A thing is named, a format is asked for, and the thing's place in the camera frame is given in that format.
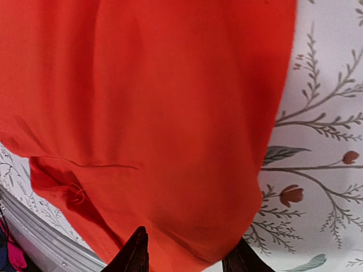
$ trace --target printed flower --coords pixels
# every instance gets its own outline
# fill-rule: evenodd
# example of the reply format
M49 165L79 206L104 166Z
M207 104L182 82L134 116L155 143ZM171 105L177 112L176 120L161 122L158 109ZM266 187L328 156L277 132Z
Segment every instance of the printed flower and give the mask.
M344 164L353 164L355 163L355 160L359 157L359 154L355 151L348 151L343 156L343 163Z
M290 207L290 202L297 203L302 201L302 191L304 191L304 189L299 188L299 185L290 185L280 193L280 202L286 207Z

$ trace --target red flower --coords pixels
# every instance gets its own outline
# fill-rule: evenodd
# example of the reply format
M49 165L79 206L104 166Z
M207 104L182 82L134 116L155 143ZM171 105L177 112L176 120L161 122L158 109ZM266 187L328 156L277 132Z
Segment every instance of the red flower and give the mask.
M280 193L280 202L286 207L290 207L290 202L297 203L302 201L302 191L304 189L299 188L299 185L290 185Z
M355 160L359 157L359 154L355 151L348 151L343 156L343 163L344 164L353 164L355 163Z

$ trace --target pink object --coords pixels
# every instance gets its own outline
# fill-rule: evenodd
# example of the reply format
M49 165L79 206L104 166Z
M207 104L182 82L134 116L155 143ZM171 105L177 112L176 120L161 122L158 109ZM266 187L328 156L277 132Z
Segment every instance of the pink object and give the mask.
M0 227L2 231L8 235L7 230L4 228L3 223L0 220ZM24 258L24 252L21 248L15 245L14 239L9 234L9 240L7 242L8 258L11 265L19 272L23 272L27 267L27 262Z

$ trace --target red garment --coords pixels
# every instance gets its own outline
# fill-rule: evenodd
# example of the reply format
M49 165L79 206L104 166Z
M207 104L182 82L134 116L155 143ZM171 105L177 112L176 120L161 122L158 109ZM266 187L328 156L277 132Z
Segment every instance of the red garment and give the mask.
M109 262L140 225L154 271L237 244L292 46L296 0L0 3L0 141Z

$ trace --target black object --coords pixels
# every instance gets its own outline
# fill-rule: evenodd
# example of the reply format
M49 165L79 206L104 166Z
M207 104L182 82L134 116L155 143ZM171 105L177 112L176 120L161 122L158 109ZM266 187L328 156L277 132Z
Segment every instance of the black object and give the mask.
M102 272L149 272L147 241L145 227L138 227L122 250ZM274 272L243 238L222 260L222 266L223 272Z

